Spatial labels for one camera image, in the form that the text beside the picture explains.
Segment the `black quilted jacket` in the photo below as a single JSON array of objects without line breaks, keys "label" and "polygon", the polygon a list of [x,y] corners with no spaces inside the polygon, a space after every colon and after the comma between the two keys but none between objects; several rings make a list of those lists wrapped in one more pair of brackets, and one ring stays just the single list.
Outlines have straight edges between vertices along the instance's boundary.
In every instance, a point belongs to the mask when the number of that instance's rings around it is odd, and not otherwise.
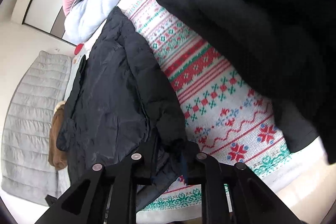
[{"label": "black quilted jacket", "polygon": [[180,176],[185,117],[148,42],[115,7],[77,70],[56,145],[76,182],[96,163],[122,161],[151,134],[158,136],[157,170],[150,186],[138,188],[137,210]]}]

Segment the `white bed sheet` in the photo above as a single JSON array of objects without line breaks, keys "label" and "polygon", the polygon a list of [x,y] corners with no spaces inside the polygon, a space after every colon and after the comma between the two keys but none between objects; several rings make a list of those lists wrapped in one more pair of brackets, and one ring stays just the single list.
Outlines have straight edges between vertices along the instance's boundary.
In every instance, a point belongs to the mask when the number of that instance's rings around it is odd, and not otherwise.
[{"label": "white bed sheet", "polygon": [[[135,1],[121,0],[118,5],[122,9]],[[290,155],[294,179],[273,191],[298,217],[308,223],[320,223],[335,199],[335,166],[328,165],[319,139]]]}]

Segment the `patterned knit blanket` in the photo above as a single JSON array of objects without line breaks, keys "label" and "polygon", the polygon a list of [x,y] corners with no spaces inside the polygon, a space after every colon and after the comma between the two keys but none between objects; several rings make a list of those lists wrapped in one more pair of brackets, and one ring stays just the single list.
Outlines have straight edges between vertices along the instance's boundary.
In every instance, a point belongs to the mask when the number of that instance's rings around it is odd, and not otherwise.
[{"label": "patterned knit blanket", "polygon": [[292,158],[270,100],[156,0],[136,0],[122,9],[169,79],[188,139],[219,162],[246,163],[274,191],[287,186],[294,179]]}]

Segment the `red small object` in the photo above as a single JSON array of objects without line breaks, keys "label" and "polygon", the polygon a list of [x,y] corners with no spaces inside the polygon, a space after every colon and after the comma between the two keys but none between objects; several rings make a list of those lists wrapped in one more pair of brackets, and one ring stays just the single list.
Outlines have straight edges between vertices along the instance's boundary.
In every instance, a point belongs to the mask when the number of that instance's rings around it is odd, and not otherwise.
[{"label": "red small object", "polygon": [[83,48],[84,44],[83,43],[80,43],[78,44],[76,47],[75,47],[75,50],[74,50],[74,54],[75,55],[78,55],[81,51],[81,49]]}]

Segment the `black fleece garment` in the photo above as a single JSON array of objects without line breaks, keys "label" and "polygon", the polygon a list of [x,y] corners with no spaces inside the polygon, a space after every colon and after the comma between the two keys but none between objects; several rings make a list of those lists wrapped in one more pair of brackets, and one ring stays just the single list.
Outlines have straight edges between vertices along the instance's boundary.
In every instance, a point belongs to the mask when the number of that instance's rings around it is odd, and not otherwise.
[{"label": "black fleece garment", "polygon": [[335,0],[157,0],[272,102],[296,152],[320,137],[335,163]]}]

